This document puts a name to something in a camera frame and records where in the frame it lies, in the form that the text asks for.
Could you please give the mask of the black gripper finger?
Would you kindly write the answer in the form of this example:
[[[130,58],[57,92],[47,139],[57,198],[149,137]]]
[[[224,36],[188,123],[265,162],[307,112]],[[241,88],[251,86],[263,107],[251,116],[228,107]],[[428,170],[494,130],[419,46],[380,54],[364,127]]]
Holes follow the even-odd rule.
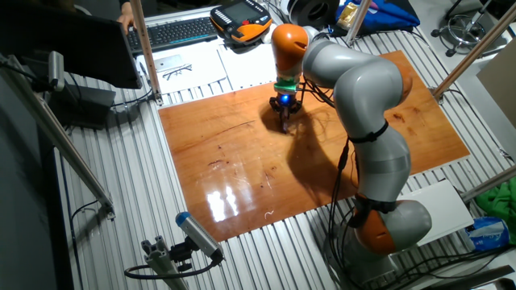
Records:
[[[276,112],[278,113],[279,115],[279,119],[281,121],[284,120],[284,112],[285,112],[285,107],[278,101],[277,98],[270,98],[269,99],[269,105],[271,106],[271,108]]]
[[[291,114],[296,114],[302,108],[302,102],[293,100],[285,107],[285,121],[288,121]]]

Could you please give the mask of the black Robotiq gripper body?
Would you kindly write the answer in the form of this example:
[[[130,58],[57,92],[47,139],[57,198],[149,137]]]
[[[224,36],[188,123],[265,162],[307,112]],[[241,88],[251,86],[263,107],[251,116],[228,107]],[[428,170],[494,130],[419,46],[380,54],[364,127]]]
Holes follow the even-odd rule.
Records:
[[[285,93],[279,93],[276,97],[278,101],[286,107],[290,102],[293,100],[297,100],[294,94],[285,94]]]

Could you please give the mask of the person's hand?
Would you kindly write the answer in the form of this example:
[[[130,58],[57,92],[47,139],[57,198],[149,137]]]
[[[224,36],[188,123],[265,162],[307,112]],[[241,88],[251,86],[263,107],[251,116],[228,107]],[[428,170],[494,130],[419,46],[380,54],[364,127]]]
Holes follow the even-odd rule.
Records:
[[[117,21],[122,24],[123,30],[127,35],[130,27],[136,28],[132,6],[128,0],[120,0],[119,5],[121,15],[118,17]]]

